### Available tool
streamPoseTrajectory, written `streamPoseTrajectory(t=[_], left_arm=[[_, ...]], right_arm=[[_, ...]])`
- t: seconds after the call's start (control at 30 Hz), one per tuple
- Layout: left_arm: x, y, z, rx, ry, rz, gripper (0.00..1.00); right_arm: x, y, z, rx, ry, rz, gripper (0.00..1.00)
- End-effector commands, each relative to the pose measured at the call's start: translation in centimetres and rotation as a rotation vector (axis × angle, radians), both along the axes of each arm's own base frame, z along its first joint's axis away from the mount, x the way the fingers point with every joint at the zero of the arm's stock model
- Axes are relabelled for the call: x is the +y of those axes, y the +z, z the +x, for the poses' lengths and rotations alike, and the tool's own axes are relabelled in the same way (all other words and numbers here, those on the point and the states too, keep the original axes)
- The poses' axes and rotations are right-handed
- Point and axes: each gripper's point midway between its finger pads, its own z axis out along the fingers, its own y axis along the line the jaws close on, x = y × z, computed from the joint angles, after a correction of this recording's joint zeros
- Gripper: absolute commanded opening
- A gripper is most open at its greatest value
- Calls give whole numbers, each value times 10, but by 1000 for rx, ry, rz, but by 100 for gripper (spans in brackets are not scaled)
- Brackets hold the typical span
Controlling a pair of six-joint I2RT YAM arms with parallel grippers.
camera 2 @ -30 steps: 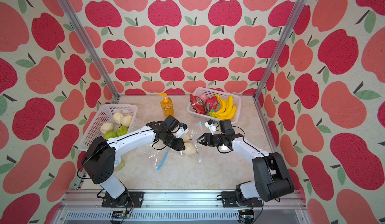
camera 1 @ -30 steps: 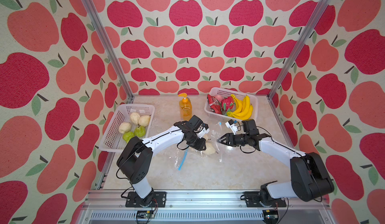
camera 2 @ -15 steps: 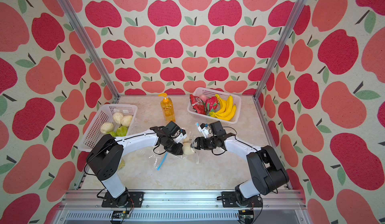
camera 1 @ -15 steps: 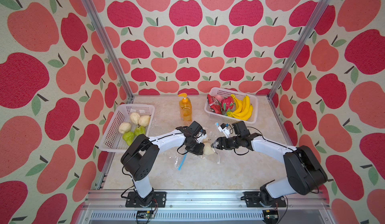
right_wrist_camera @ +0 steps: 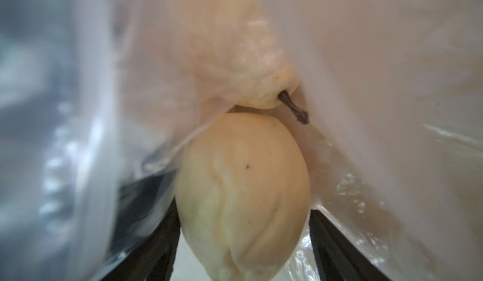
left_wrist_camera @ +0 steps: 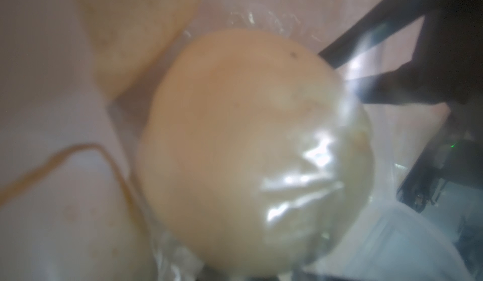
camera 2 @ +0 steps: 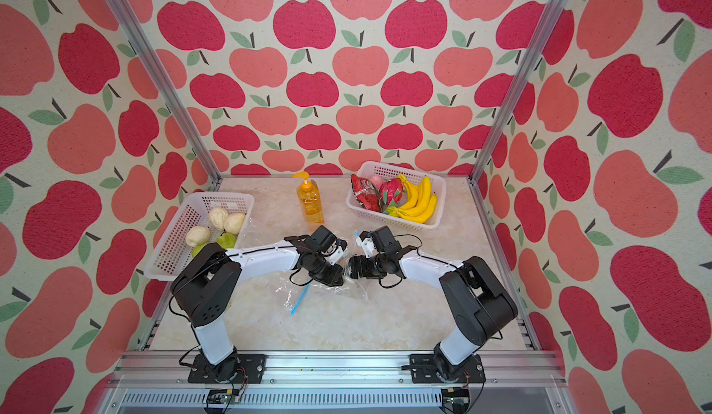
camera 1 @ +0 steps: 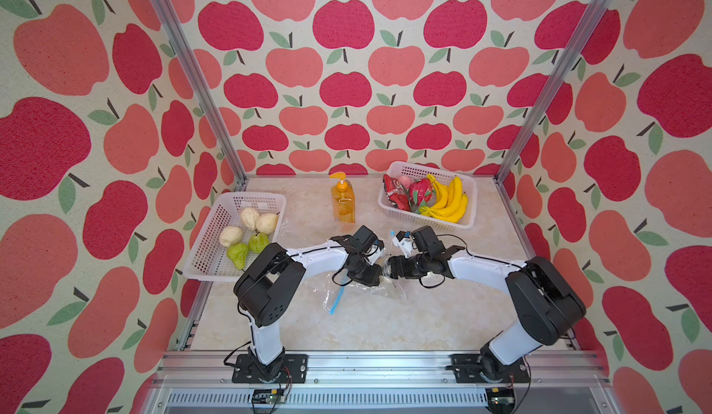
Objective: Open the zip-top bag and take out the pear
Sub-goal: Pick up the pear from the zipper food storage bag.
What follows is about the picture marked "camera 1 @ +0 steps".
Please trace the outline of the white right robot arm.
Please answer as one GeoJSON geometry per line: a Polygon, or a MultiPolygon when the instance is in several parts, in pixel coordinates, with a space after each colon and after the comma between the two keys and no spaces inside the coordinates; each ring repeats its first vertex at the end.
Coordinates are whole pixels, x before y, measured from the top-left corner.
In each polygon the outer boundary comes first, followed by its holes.
{"type": "Polygon", "coordinates": [[[517,319],[494,336],[468,363],[451,369],[474,374],[495,384],[509,378],[524,358],[540,347],[550,347],[586,315],[586,305],[552,262],[542,256],[524,261],[486,258],[463,243],[445,246],[429,226],[398,232],[392,243],[402,254],[387,261],[393,280],[418,280],[429,275],[475,282],[511,298],[517,319]]]}

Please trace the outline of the cream toy pear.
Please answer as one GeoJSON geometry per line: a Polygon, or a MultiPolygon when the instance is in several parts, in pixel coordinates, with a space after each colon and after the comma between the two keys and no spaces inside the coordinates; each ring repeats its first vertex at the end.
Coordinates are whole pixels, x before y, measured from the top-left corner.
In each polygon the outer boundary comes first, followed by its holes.
{"type": "Polygon", "coordinates": [[[259,234],[270,235],[276,231],[279,215],[276,213],[263,213],[259,215],[255,222],[255,231],[259,234]]]}

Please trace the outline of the clear blue zip-top bag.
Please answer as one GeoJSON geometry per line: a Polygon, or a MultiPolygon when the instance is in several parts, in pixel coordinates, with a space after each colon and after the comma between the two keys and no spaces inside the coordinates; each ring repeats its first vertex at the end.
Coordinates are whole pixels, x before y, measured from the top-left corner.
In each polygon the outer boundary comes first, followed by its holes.
{"type": "Polygon", "coordinates": [[[326,313],[334,315],[346,293],[355,289],[357,284],[345,271],[328,271],[308,278],[302,286],[326,313]]]}

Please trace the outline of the clear white zip-top bag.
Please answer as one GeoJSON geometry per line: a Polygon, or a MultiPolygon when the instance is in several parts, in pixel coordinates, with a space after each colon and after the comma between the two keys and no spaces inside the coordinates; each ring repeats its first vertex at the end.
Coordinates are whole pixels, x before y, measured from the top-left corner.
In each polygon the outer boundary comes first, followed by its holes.
{"type": "Polygon", "coordinates": [[[383,297],[391,300],[405,301],[407,294],[404,287],[398,280],[394,280],[385,275],[378,276],[378,283],[375,286],[366,288],[369,295],[383,297]]]}

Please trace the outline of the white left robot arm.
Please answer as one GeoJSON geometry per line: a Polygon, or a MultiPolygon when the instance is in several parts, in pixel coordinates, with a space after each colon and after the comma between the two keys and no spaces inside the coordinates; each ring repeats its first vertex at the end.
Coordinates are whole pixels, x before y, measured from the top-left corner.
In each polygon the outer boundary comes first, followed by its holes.
{"type": "Polygon", "coordinates": [[[302,281],[344,272],[348,284],[379,286],[384,250],[384,242],[365,226],[304,249],[267,245],[234,286],[238,313],[248,319],[250,346],[237,358],[233,381],[286,382],[295,371],[289,369],[292,356],[282,344],[279,320],[302,281]]]}

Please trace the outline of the green toy pear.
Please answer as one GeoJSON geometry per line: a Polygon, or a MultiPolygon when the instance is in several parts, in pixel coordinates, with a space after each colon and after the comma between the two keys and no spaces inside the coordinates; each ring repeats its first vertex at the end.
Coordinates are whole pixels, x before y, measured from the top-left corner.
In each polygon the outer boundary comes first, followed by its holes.
{"type": "Polygon", "coordinates": [[[258,234],[251,236],[248,240],[248,250],[259,255],[269,245],[269,243],[271,243],[269,236],[259,232],[258,234]]]}
{"type": "Polygon", "coordinates": [[[230,259],[230,261],[239,271],[244,271],[244,269],[246,268],[247,256],[249,252],[250,249],[248,249],[247,245],[239,243],[228,247],[228,249],[226,250],[226,256],[230,259]]]}

